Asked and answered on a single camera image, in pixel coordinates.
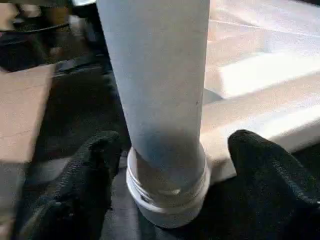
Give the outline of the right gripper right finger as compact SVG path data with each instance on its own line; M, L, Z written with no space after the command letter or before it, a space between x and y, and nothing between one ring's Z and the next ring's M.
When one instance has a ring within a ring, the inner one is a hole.
M254 240L318 240L320 183L280 145L245 129L228 151L249 208Z

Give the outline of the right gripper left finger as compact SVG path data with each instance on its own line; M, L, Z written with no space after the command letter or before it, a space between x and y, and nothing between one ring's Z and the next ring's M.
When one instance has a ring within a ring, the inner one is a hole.
M122 143L116 131L88 139L47 186L27 175L16 206L16 240L98 240L111 209Z

